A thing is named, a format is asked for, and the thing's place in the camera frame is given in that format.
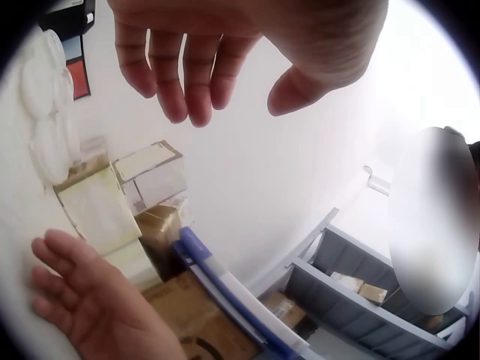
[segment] hand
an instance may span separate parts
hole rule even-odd
[[[32,250],[35,312],[58,327],[85,360],[186,360],[177,337],[122,273],[80,239],[49,230]]]
[[[382,29],[387,0],[108,0],[116,48],[128,83],[157,94],[174,123],[206,125],[223,109],[247,54],[265,35],[293,66],[268,99],[272,115],[313,104],[365,72]],[[149,59],[145,59],[150,29]],[[178,58],[184,34],[185,97]]]

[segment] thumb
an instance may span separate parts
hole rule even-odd
[[[270,91],[268,111],[273,116],[297,111],[314,104],[333,89],[292,66],[280,76]]]

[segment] cardboard box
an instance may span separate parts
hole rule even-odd
[[[189,271],[143,294],[179,337],[188,359],[251,360],[260,352]]]
[[[187,190],[183,156],[166,141],[117,160],[113,167],[134,215]]]
[[[370,284],[363,284],[360,288],[359,295],[377,305],[380,305],[385,300],[387,290],[372,286]]]
[[[71,168],[67,180],[54,190],[80,237],[100,255],[141,235],[106,154]]]
[[[339,281],[346,288],[349,288],[350,290],[355,291],[357,294],[363,285],[363,280],[357,279],[355,277],[343,275],[335,271],[330,275],[330,277],[332,279]]]
[[[142,233],[140,243],[163,281],[168,281],[184,270],[181,260],[172,249],[172,242],[180,238],[182,227],[176,208],[157,205],[135,217]]]
[[[273,292],[263,304],[290,329],[305,317],[305,311],[278,291]]]

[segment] poster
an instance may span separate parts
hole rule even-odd
[[[82,36],[76,36],[62,42],[67,68],[73,78],[73,99],[90,95],[87,70],[85,66],[84,43]]]

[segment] gray metal shelf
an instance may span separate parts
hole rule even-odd
[[[370,351],[395,360],[436,359],[451,348],[297,259],[287,294],[318,322],[325,322]]]
[[[327,276],[337,271],[386,289],[388,294],[392,294],[400,287],[390,259],[332,225],[326,226],[317,254],[310,262]],[[395,303],[387,303],[384,306],[388,306],[386,308],[396,316],[415,325],[421,324],[428,317],[417,310],[401,290],[395,294]],[[468,309],[456,305],[443,315],[437,332],[449,327],[463,316],[469,316]]]

